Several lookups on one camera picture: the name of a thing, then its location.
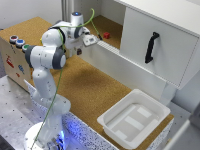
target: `cabinet handle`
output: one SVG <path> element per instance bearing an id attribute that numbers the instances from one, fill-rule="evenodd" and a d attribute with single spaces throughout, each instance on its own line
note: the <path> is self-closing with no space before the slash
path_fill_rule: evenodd
<path id="1" fill-rule="evenodd" d="M 154 40 L 157 39 L 160 35 L 156 32 L 153 32 L 153 36 L 151 37 L 150 41 L 149 41 L 149 45 L 147 48 L 147 53 L 146 53 L 146 57 L 145 57 L 145 63 L 148 64 L 149 62 L 151 62 L 153 60 L 153 57 L 151 57 L 151 53 L 153 50 L 153 45 L 154 45 Z"/>

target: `white plastic bin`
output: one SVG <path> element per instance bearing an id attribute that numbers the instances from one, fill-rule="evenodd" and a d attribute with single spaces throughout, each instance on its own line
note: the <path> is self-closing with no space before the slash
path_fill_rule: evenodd
<path id="1" fill-rule="evenodd" d="M 135 149 L 169 113 L 166 106 L 140 90 L 133 90 L 97 120 L 118 144 Z"/>

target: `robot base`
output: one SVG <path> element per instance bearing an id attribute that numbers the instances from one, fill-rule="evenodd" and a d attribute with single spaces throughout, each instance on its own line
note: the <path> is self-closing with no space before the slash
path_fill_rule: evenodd
<path id="1" fill-rule="evenodd" d="M 38 141 L 35 142 L 33 148 L 31 149 L 34 139 L 37 136 L 37 133 L 40 130 L 41 125 L 42 125 L 42 122 L 35 124 L 26 132 L 25 137 L 24 137 L 24 149 L 25 150 L 57 150 L 57 148 L 49 149 L 49 147 L 47 145 L 43 146 Z M 69 145 L 69 138 L 67 140 L 65 140 L 64 150 L 66 150 L 68 145 Z"/>

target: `cabinet door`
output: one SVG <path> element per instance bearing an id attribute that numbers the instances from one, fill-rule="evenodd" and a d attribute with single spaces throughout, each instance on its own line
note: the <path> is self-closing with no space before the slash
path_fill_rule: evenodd
<path id="1" fill-rule="evenodd" d="M 153 60 L 146 64 L 145 56 L 154 32 L 160 36 L 154 40 Z M 127 8 L 120 54 L 179 86 L 197 41 L 191 34 Z"/>

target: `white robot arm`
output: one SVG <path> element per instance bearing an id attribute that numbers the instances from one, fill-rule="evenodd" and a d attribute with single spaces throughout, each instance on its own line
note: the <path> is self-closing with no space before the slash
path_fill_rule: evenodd
<path id="1" fill-rule="evenodd" d="M 61 69 L 65 65 L 66 56 L 62 49 L 63 44 L 67 49 L 83 44 L 79 37 L 83 32 L 89 32 L 89 30 L 83 27 L 74 27 L 83 25 L 83 23 L 83 15 L 74 12 L 71 14 L 71 23 L 60 21 L 43 34 L 43 46 L 29 46 L 25 51 L 26 61 L 30 67 L 34 68 L 32 76 L 36 91 L 33 94 L 33 100 L 46 108 L 50 107 L 56 93 L 56 85 L 50 69 Z M 68 99 L 56 95 L 54 105 L 35 143 L 38 150 L 51 149 L 49 143 L 55 142 L 62 132 L 62 115 L 68 113 L 70 107 L 71 103 Z M 25 145 L 26 150 L 31 147 L 30 143 Z"/>

